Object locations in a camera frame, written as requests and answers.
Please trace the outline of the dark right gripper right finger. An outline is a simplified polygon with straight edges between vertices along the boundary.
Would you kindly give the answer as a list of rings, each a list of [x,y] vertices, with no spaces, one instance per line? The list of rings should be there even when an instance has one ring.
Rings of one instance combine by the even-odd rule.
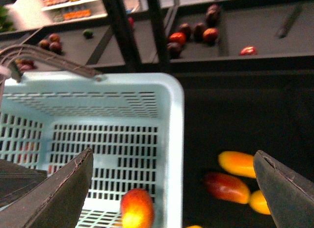
[[[261,150],[253,166],[276,227],[312,228],[314,183]]]

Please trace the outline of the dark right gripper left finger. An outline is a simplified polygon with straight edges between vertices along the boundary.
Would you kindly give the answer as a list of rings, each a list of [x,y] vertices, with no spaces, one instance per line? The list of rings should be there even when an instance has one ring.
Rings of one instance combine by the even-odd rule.
[[[91,148],[0,212],[2,228],[74,228],[93,173]]]

